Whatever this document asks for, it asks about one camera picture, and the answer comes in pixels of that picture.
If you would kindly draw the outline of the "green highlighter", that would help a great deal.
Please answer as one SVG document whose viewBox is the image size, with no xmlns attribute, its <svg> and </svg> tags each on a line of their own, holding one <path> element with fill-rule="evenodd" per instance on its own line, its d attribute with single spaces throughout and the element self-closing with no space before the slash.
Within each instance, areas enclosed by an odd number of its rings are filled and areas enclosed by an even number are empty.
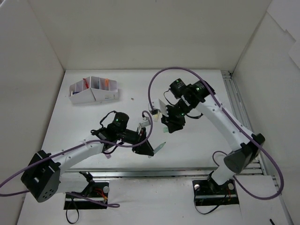
<svg viewBox="0 0 300 225">
<path fill-rule="evenodd" d="M 160 145 L 158 145 L 158 146 L 154 149 L 153 153 L 154 153 L 154 154 L 158 153 L 158 152 L 164 147 L 165 144 L 166 144 L 166 142 L 163 142 L 163 143 L 161 143 Z"/>
</svg>

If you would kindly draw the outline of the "red ballpoint pen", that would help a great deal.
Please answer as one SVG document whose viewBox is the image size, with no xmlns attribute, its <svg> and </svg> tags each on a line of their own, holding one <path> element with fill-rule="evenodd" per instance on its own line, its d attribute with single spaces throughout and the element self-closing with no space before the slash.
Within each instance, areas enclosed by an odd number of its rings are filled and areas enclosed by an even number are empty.
<svg viewBox="0 0 300 225">
<path fill-rule="evenodd" d="M 88 89 L 89 88 L 89 83 L 86 80 L 86 78 L 83 78 L 83 82 L 84 82 L 85 87 Z"/>
</svg>

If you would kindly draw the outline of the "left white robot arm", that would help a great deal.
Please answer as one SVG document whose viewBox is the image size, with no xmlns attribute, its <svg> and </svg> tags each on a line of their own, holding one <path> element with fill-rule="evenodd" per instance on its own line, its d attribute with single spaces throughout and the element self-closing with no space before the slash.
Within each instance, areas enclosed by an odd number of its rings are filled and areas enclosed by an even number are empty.
<svg viewBox="0 0 300 225">
<path fill-rule="evenodd" d="M 154 150 L 148 141 L 151 133 L 146 131 L 147 126 L 153 126 L 152 118 L 143 115 L 136 131 L 127 128 L 128 121 L 127 114 L 116 112 L 110 124 L 91 130 L 79 145 L 57 153 L 38 151 L 21 176 L 22 183 L 36 201 L 42 203 L 58 192 L 64 172 L 94 155 L 108 155 L 108 150 L 113 146 L 131 148 L 136 154 L 153 156 Z"/>
</svg>

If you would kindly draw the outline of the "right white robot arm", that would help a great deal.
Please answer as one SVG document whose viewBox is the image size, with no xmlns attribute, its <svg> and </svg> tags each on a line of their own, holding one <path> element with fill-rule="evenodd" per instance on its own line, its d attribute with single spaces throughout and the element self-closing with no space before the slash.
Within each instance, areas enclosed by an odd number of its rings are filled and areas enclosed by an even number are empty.
<svg viewBox="0 0 300 225">
<path fill-rule="evenodd" d="M 185 116 L 196 109 L 209 119 L 232 149 L 220 166 L 211 173 L 207 182 L 209 191 L 218 193 L 231 177 L 243 171 L 258 156 L 260 150 L 256 144 L 262 145 L 265 138 L 262 134 L 255 135 L 245 128 L 230 113 L 225 114 L 221 104 L 216 103 L 215 92 L 208 91 L 203 82 L 186 85 L 181 79 L 177 79 L 170 84 L 169 90 L 178 100 L 174 105 L 165 106 L 161 118 L 170 134 L 182 130 L 186 122 Z"/>
</svg>

